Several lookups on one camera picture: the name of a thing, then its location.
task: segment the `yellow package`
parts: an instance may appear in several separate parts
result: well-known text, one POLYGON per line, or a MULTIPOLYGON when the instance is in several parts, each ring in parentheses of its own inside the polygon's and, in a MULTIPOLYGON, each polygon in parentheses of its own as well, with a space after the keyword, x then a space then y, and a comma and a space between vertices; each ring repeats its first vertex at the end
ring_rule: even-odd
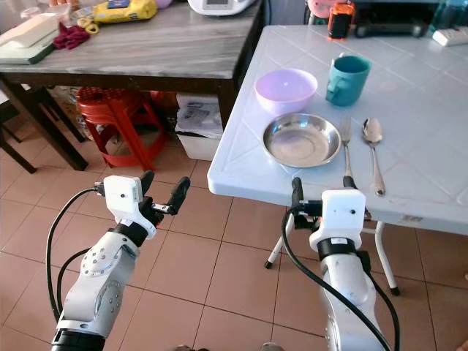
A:
POLYGON ((130 0, 129 6, 123 9, 108 9, 107 1, 93 9, 95 23, 129 22, 131 20, 148 20, 156 14, 154 0, 130 0))

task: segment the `pink bowl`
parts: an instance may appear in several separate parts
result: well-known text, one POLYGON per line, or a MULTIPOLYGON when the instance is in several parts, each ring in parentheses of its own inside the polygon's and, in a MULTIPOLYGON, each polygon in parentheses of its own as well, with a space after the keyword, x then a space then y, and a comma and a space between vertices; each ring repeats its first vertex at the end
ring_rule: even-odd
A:
POLYGON ((155 0, 157 5, 158 5, 158 10, 165 9, 170 5, 173 0, 155 0))
POLYGON ((278 69, 255 83, 258 102, 274 115, 298 112, 306 107, 317 91, 317 79, 300 69, 278 69))

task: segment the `white plastic bin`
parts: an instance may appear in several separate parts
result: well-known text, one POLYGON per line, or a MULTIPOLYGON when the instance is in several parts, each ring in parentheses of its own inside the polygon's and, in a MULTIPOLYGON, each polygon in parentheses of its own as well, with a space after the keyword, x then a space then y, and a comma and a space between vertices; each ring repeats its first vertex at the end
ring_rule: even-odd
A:
POLYGON ((218 149, 219 139, 179 134, 177 136, 184 146, 188 157, 191 159, 204 159, 205 161, 213 160, 214 154, 218 149))

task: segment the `black wire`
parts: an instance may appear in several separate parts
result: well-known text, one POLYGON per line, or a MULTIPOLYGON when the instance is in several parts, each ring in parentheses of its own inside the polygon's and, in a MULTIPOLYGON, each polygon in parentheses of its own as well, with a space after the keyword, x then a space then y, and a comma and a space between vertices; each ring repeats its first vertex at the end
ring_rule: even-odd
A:
POLYGON ((380 297, 384 300, 385 304, 390 311, 390 315, 392 316, 393 321, 393 331, 395 333, 395 351, 400 350, 400 322, 398 321, 398 315, 396 313, 395 307, 393 307, 392 301, 388 298, 388 296, 384 293, 382 288, 378 285, 375 281, 374 277, 371 275, 370 272, 366 272, 367 276, 372 280, 372 284, 375 286, 375 290, 379 293, 380 297))
POLYGON ((336 290, 334 287, 329 285, 327 282, 325 282, 323 279, 321 279, 319 276, 314 274, 312 271, 310 271, 302 262, 294 255, 293 251, 291 250, 290 245, 287 242, 287 235, 286 235, 286 224, 287 221, 290 218, 290 215, 296 210, 296 208, 290 208, 287 210, 286 214, 283 217, 282 225, 281 225, 281 232, 282 232, 282 239, 283 239, 283 245, 284 248, 286 249, 287 254, 289 255, 290 259, 292 262, 304 273, 306 274, 310 279, 312 279, 314 282, 316 282, 319 286, 327 290, 331 295, 333 295, 335 298, 340 300, 348 309, 350 309, 365 325, 369 330, 375 335, 375 337, 379 340, 380 344, 386 349, 387 351, 391 351, 390 345, 388 344, 387 340, 385 340, 385 337, 382 335, 382 333, 379 331, 379 329, 376 328, 376 326, 366 317, 366 315, 358 309, 353 303, 351 303, 347 298, 345 298, 338 290, 336 290))
POLYGON ((50 249, 52 248, 53 232, 55 232, 57 225, 60 222, 60 219, 64 216, 68 207, 70 207, 76 201, 76 199, 78 199, 81 195, 84 195, 87 192, 95 192, 95 191, 96 191, 95 188, 84 189, 78 192, 76 195, 74 195, 70 200, 68 200, 68 203, 65 204, 65 206, 60 210, 60 212, 58 213, 58 216, 53 221, 52 227, 50 227, 50 230, 49 230, 49 236, 47 238, 47 246, 45 248, 45 270, 47 274, 47 288, 49 291, 50 305, 52 306, 52 312, 53 312, 54 318, 56 319, 56 322, 59 321, 60 313, 57 309, 56 298, 53 294, 52 273, 50 269, 50 249))
POLYGON ((307 1, 306 1, 306 6, 304 7, 303 24, 309 24, 310 15, 311 13, 310 13, 309 5, 307 4, 307 1))
POLYGON ((82 254, 85 254, 86 252, 89 251, 91 247, 81 250, 80 252, 77 252, 73 256, 71 256, 67 261, 65 261, 64 265, 60 268, 60 272, 58 273, 58 278, 57 278, 57 307, 58 307, 58 313, 61 314, 61 312, 64 310, 64 307, 61 304, 61 280, 64 277, 65 270, 67 269, 68 265, 76 258, 81 256, 82 254))
POLYGON ((268 4, 268 25, 271 24, 271 19, 273 18, 273 14, 271 13, 271 0, 267 0, 268 4))

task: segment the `wooden table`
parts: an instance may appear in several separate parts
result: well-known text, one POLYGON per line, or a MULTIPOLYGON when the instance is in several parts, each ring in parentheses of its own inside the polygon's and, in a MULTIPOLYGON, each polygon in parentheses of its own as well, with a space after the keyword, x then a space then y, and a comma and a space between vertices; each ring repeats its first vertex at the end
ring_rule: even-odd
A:
POLYGON ((56 50, 38 64, 0 65, 0 89, 73 168, 84 170, 85 159, 20 83, 215 94, 225 127, 262 27, 261 1, 228 18, 174 3, 147 21, 102 26, 78 48, 56 50))

